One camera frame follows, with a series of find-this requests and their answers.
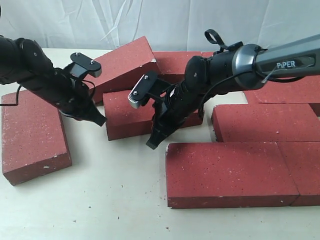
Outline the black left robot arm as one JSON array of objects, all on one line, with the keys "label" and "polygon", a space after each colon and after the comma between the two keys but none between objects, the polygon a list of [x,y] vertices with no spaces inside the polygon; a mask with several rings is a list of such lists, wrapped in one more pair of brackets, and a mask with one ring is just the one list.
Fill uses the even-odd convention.
[{"label": "black left robot arm", "polygon": [[66,67],[54,67],[36,41],[1,36],[0,83],[17,83],[57,108],[62,115],[101,127],[107,119],[96,107],[95,91],[89,89],[85,77],[99,77],[102,66],[80,52],[72,53],[70,59]]}]

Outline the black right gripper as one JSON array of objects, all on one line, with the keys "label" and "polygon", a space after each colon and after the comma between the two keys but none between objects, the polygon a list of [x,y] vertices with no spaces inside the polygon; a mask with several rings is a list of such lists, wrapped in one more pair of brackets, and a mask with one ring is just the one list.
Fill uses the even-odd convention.
[{"label": "black right gripper", "polygon": [[178,130],[200,105],[200,89],[177,84],[166,92],[164,100],[154,106],[152,130],[146,145],[156,149],[159,144]]}]

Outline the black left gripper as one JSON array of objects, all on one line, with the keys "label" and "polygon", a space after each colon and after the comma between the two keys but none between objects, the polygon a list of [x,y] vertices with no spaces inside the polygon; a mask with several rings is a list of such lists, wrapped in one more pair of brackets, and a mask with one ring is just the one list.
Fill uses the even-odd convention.
[{"label": "black left gripper", "polygon": [[56,107],[62,115],[77,121],[88,121],[102,127],[107,118],[100,113],[93,100],[96,93],[96,85],[89,80],[68,74],[70,87],[67,93],[70,96],[66,100],[57,102]]}]

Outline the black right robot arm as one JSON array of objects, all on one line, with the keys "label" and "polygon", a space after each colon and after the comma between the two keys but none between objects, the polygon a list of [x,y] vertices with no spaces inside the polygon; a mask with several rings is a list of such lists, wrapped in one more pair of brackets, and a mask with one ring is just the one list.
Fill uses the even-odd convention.
[{"label": "black right robot arm", "polygon": [[294,82],[320,73],[320,36],[309,36],[273,48],[241,42],[211,57],[193,56],[184,78],[177,84],[161,81],[149,71],[165,96],[153,104],[152,129],[147,146],[156,149],[195,111],[204,115],[204,104],[216,95],[261,89],[267,81]]}]

